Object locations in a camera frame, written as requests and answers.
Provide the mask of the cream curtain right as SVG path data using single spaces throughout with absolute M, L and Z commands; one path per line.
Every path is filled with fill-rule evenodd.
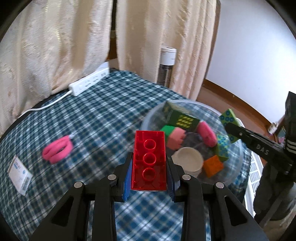
M 156 82 L 161 48 L 177 50 L 169 88 L 195 100 L 214 48 L 219 1 L 117 1 L 120 70 Z

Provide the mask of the red toy brick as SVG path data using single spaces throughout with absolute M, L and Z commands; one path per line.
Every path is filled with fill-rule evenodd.
M 131 189 L 166 191 L 166 143 L 163 131 L 136 131 Z

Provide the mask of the white medicine box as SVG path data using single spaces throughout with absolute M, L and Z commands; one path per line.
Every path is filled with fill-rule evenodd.
M 16 155 L 8 168 L 8 176 L 17 192 L 25 196 L 33 175 Z

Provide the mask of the blue plaid tablecloth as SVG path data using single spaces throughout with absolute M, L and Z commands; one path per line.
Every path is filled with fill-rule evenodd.
M 60 92 L 45 109 L 16 121 L 1 137 L 1 216 L 13 240 L 28 240 L 76 181 L 91 183 L 112 173 L 133 149 L 147 113 L 182 96 L 129 71 L 115 71 L 81 95 Z M 53 141 L 71 135 L 73 150 L 51 165 L 42 158 Z M 8 176 L 14 156 L 33 177 L 26 195 Z

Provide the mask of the cream patterned curtain left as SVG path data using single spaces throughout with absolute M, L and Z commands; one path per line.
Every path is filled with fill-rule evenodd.
M 32 1 L 1 41 L 1 132 L 95 71 L 109 53 L 112 1 Z

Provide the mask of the pink and green block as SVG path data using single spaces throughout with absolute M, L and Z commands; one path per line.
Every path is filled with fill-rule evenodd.
M 171 150 L 178 150 L 186 137 L 186 131 L 175 126 L 163 126 L 161 131 L 165 133 L 166 147 Z

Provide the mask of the white tower heater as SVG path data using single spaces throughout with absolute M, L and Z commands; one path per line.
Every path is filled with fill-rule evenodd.
M 177 50 L 172 47 L 163 46 L 161 48 L 161 56 L 159 61 L 159 72 L 157 84 L 169 87 L 171 72 L 175 65 Z

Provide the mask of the orange toy brick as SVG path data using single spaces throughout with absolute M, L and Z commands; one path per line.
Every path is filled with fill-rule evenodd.
M 217 155 L 210 157 L 203 163 L 203 171 L 205 172 L 207 178 L 211 178 L 223 169 L 224 165 Z

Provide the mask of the green brick blue dots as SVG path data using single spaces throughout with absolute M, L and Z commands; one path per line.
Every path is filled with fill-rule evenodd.
M 221 162 L 225 162 L 229 159 L 229 139 L 225 135 L 218 134 L 217 145 L 215 146 L 215 154 L 218 156 Z

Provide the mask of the dark green tea box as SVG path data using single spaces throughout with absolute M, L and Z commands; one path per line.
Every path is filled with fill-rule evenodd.
M 186 108 L 171 101 L 166 101 L 162 111 L 168 126 L 175 126 L 189 132 L 194 132 L 200 122 Z

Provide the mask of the pink foam roller straight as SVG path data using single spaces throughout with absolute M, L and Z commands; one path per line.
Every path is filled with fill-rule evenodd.
M 202 141 L 206 146 L 212 148 L 217 145 L 216 134 L 205 121 L 199 122 L 196 132 L 201 136 Z

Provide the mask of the white plastic basket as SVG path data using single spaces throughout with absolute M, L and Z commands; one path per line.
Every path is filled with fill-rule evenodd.
M 245 205 L 247 211 L 255 216 L 253 202 L 262 176 L 263 164 L 260 157 L 248 149 L 241 140 L 234 145 L 236 147 L 234 167 L 237 173 L 230 185 L 231 191 Z

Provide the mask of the white ceramic cup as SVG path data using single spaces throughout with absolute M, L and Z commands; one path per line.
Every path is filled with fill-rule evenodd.
M 194 148 L 180 148 L 171 158 L 175 164 L 183 168 L 186 174 L 190 174 L 197 178 L 202 171 L 204 163 L 203 156 Z

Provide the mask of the white power strip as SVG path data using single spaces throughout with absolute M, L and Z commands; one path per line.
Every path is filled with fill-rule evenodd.
M 69 84 L 68 89 L 71 91 L 72 96 L 78 96 L 85 90 L 89 89 L 93 85 L 96 85 L 102 78 L 109 74 L 109 67 L 96 70 L 95 72 L 87 75 L 71 84 Z

